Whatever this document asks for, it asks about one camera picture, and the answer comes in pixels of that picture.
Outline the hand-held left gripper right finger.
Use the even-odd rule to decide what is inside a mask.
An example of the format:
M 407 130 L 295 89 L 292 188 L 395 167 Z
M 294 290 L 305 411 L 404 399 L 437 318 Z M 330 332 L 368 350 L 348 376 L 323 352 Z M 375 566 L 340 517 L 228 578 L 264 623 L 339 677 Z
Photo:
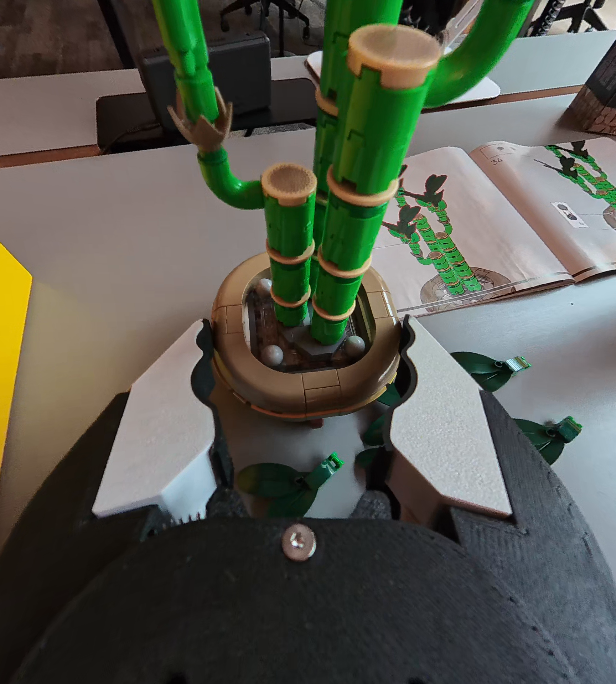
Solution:
M 509 518 L 503 480 L 480 388 L 423 328 L 406 317 L 397 380 L 410 384 L 384 430 L 393 453 L 387 483 L 408 521 L 435 521 L 457 507 Z

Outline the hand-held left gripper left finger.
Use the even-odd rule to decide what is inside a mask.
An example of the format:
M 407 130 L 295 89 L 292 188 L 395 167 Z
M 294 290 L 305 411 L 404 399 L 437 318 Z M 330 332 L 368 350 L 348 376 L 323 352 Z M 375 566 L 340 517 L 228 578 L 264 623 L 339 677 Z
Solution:
M 107 518 L 157 506 L 176 523 L 207 516 L 221 479 L 213 466 L 213 409 L 193 389 L 210 370 L 208 320 L 198 320 L 133 382 L 92 506 Z

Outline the green lego leaves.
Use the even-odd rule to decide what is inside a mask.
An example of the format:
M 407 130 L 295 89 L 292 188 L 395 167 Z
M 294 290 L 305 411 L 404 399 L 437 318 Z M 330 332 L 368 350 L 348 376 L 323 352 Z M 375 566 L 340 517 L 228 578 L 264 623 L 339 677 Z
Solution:
M 522 356 L 504 361 L 474 352 L 453 352 L 451 356 L 488 392 L 500 389 L 517 372 L 530 367 Z M 565 444 L 582 431 L 581 424 L 571 416 L 550 424 L 525 419 L 514 421 L 548 465 L 552 465 L 560 457 Z M 237 484 L 242 492 L 270 500 L 269 517 L 303 517 L 312 507 L 320 487 L 343 464 L 336 453 L 305 472 L 278 463 L 259 463 L 242 469 L 237 476 Z

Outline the lego instruction booklet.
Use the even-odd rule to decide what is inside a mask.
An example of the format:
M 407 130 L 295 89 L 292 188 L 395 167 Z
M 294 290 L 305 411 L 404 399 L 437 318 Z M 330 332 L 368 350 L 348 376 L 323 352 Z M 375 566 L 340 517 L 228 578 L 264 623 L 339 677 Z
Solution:
M 493 141 L 404 160 L 373 251 L 398 316 L 616 271 L 616 142 Z

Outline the lego bamboo plant model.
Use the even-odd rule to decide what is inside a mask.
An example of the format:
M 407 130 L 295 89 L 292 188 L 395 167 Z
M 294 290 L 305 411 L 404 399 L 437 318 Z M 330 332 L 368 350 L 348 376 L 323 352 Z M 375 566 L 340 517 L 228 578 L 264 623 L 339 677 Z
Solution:
M 154 1 L 175 71 L 170 116 L 218 200 L 263 210 L 265 255 L 227 276 L 212 308 L 213 366 L 258 413 L 316 422 L 377 399 L 398 366 L 399 324 L 372 253 L 425 106 L 464 95 L 516 39 L 533 1 L 481 1 L 450 51 L 399 24 L 403 1 L 328 1 L 312 170 L 282 162 L 257 181 L 224 148 L 233 105 L 214 85 L 197 1 Z

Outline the black desk mat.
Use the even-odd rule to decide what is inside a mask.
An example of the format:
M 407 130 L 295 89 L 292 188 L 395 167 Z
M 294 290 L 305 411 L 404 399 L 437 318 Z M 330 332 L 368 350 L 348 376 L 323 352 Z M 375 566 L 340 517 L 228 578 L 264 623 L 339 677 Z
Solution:
M 266 109 L 234 114 L 231 131 L 248 137 L 258 129 L 288 124 L 315 125 L 318 114 L 315 84 L 309 78 L 271 82 L 271 103 Z M 177 130 L 163 128 L 146 93 L 101 97 L 96 103 L 97 146 L 104 154 L 162 149 L 187 142 Z

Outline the black box device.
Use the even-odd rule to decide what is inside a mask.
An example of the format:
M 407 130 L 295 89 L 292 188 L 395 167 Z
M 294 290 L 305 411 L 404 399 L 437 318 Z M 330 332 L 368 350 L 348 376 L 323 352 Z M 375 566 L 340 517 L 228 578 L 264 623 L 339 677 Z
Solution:
M 214 84 L 233 104 L 233 125 L 266 119 L 271 105 L 269 38 L 262 31 L 226 33 L 210 41 L 208 52 Z M 138 69 L 159 124 L 166 133 L 178 135 L 167 111 L 169 105 L 176 105 L 176 83 L 166 48 L 142 51 Z

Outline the black office chair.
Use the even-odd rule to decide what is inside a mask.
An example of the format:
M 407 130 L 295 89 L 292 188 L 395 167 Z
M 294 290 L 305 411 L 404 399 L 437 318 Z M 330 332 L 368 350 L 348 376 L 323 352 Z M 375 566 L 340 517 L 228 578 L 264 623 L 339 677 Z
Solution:
M 238 10 L 243 10 L 245 15 L 253 13 L 253 6 L 259 5 L 259 29 L 263 29 L 266 19 L 269 18 L 270 7 L 273 5 L 278 9 L 279 18 L 279 37 L 285 37 L 285 20 L 298 19 L 303 22 L 302 39 L 311 38 L 311 23 L 307 15 L 301 11 L 303 1 L 232 1 L 219 11 L 219 28 L 223 32 L 230 30 L 227 15 Z

